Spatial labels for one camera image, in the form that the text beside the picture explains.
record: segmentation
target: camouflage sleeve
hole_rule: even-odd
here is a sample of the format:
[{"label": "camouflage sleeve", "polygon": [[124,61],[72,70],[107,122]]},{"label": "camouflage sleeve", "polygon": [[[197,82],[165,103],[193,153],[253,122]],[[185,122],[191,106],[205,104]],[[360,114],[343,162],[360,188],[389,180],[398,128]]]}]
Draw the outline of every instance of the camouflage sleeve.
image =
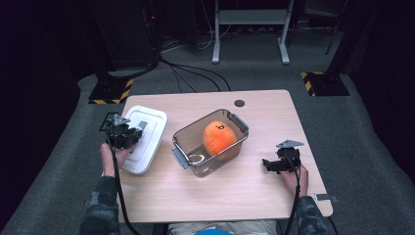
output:
[{"label": "camouflage sleeve", "polygon": [[115,178],[102,176],[92,193],[89,208],[79,227],[80,235],[120,234]]},{"label": "camouflage sleeve", "polygon": [[320,209],[317,208],[314,200],[309,196],[299,198],[297,220],[301,235],[325,234],[327,231],[327,225]]}]

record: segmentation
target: plastic bin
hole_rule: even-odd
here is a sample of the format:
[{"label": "plastic bin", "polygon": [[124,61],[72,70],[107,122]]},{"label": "plastic bin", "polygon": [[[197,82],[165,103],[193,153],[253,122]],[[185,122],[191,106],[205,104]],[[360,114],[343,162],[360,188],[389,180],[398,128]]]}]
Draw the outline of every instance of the plastic bin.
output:
[{"label": "plastic bin", "polygon": [[[205,149],[203,138],[205,128],[215,120],[222,121],[232,128],[237,141],[217,155],[210,156]],[[196,176],[205,177],[235,159],[248,135],[248,126],[238,116],[227,110],[217,110],[178,130],[173,135],[175,148],[172,153],[183,168],[191,168]]]}]

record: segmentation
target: human hand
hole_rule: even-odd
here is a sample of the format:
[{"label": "human hand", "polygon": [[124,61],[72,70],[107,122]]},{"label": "human hand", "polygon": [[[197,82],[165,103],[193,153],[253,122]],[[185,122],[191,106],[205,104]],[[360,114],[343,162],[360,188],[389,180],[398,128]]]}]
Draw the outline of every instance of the human hand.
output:
[{"label": "human hand", "polygon": [[[125,164],[125,160],[131,151],[133,151],[135,145],[130,146],[127,149],[115,149],[115,157],[118,168],[122,168]],[[100,149],[104,175],[115,177],[113,154],[110,149],[110,145],[103,143]]]},{"label": "human hand", "polygon": [[[308,189],[308,170],[300,164],[300,167],[297,168],[297,174],[300,177],[300,194],[299,197],[307,196],[307,189]],[[281,175],[283,176],[285,183],[287,185],[288,190],[293,195],[296,195],[296,188],[297,188],[297,177],[295,172],[288,172],[288,171],[281,171]]]}]

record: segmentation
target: metal stand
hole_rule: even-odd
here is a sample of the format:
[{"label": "metal stand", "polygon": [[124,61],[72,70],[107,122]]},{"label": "metal stand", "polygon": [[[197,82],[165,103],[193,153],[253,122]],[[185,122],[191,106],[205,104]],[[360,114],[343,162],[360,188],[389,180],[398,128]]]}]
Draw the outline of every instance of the metal stand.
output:
[{"label": "metal stand", "polygon": [[212,62],[219,63],[220,37],[219,26],[221,24],[283,24],[283,34],[278,38],[281,59],[284,65],[290,64],[287,47],[285,44],[287,31],[290,24],[294,0],[290,0],[287,9],[276,10],[221,10],[219,0],[214,4],[214,48]]}]

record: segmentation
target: black hole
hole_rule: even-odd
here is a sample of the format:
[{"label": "black hole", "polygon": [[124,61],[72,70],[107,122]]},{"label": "black hole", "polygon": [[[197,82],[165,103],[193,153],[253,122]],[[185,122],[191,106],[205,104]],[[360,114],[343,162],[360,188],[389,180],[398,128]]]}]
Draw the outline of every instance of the black hole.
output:
[{"label": "black hole", "polygon": [[236,107],[239,107],[239,108],[244,107],[245,106],[245,101],[243,101],[243,100],[236,100],[235,101],[235,106]]}]

